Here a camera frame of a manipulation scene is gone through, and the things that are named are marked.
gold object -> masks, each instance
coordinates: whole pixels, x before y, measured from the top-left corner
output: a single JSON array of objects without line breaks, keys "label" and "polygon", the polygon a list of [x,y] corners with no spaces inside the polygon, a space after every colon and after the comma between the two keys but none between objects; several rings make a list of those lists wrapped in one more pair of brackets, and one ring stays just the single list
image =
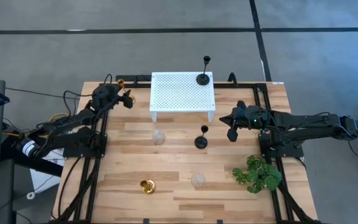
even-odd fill
[{"label": "gold object", "polygon": [[136,98],[132,95],[129,95],[129,98],[131,99],[132,103],[135,104]]},{"label": "gold object", "polygon": [[118,84],[121,88],[124,88],[124,80],[122,80],[122,79],[117,80],[117,84]]},{"label": "gold object", "polygon": [[[117,84],[124,90],[124,93],[126,93],[124,80],[123,79],[118,79]],[[135,102],[136,102],[135,97],[132,96],[132,95],[129,95],[129,98],[131,99],[132,104],[135,104]]]},{"label": "gold object", "polygon": [[152,180],[141,180],[140,186],[145,194],[152,194],[155,191],[155,183]]}]

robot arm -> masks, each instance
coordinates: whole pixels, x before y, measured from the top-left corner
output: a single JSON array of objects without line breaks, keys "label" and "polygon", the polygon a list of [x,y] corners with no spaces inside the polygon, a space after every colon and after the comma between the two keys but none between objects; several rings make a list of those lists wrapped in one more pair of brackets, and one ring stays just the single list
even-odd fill
[{"label": "robot arm", "polygon": [[[129,96],[130,90],[122,96],[118,95],[122,86],[116,84],[102,84],[92,93],[92,100],[77,115],[60,118],[53,122],[43,123],[42,126],[30,133],[16,147],[21,150],[29,141],[35,142],[34,147],[27,153],[32,157],[44,157],[50,151],[65,148],[65,157],[98,157],[106,146],[106,136],[87,126],[95,125],[108,110],[112,110],[119,102],[126,108],[132,108],[133,101]],[[85,125],[76,133],[68,134],[73,128]]]},{"label": "robot arm", "polygon": [[266,110],[259,106],[246,107],[237,102],[230,115],[219,119],[230,126],[227,137],[237,140],[237,129],[260,129],[270,131],[275,142],[304,141],[307,139],[332,137],[343,140],[358,138],[358,126],[348,116],[320,113],[312,116],[295,116],[289,113]]}]

potted plant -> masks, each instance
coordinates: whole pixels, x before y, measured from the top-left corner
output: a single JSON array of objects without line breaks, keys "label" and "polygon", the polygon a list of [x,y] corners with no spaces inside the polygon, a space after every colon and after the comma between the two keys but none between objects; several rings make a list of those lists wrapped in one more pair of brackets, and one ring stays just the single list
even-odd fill
[{"label": "potted plant", "polygon": [[247,158],[247,170],[243,172],[240,168],[233,169],[233,176],[241,185],[248,185],[247,190],[258,193],[265,187],[275,190],[282,180],[282,174],[271,164],[267,164],[263,157],[255,158],[251,155]]}]

white pegboard shelf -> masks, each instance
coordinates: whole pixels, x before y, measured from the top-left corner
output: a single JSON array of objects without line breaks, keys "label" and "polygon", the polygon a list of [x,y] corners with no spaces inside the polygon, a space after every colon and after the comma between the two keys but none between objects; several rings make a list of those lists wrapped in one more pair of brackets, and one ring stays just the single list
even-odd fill
[{"label": "white pegboard shelf", "polygon": [[150,113],[153,122],[157,113],[207,112],[212,122],[215,95],[212,72],[207,85],[199,85],[196,77],[202,72],[153,72],[150,94]]}]

wooden table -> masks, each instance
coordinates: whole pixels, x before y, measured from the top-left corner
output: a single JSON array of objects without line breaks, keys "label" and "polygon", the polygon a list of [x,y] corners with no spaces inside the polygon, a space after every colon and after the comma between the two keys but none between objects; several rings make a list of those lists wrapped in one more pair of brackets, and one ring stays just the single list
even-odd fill
[{"label": "wooden table", "polygon": [[[82,94],[87,95],[99,85],[86,82]],[[290,112],[285,87],[267,83],[273,110]],[[216,114],[208,123],[206,113],[159,114],[153,123],[149,113],[150,89],[134,88],[136,104],[132,109],[116,105],[109,112],[108,148],[101,161],[98,186],[92,216],[93,223],[275,223],[271,194],[263,190],[251,194],[236,183],[230,171],[246,168],[246,158],[260,155],[258,130],[239,130],[237,142],[230,142],[229,127],[219,118],[231,113],[238,100],[254,105],[254,94],[249,88],[216,88]],[[81,97],[84,108],[90,97]],[[262,93],[260,100],[264,105]],[[201,126],[208,125],[208,146],[195,148],[194,139],[201,134]],[[162,130],[166,141],[160,146],[152,142],[154,130]],[[75,159],[65,162],[53,214],[57,216],[57,203],[62,183]],[[68,179],[62,200],[62,210],[78,191],[82,159]],[[299,161],[283,158],[288,188],[300,207],[311,218],[317,218],[305,168]],[[206,184],[195,189],[191,176],[203,174]],[[144,195],[141,179],[155,181],[157,189]],[[279,193],[283,219],[285,206]],[[81,212],[85,217],[88,194]]]}]

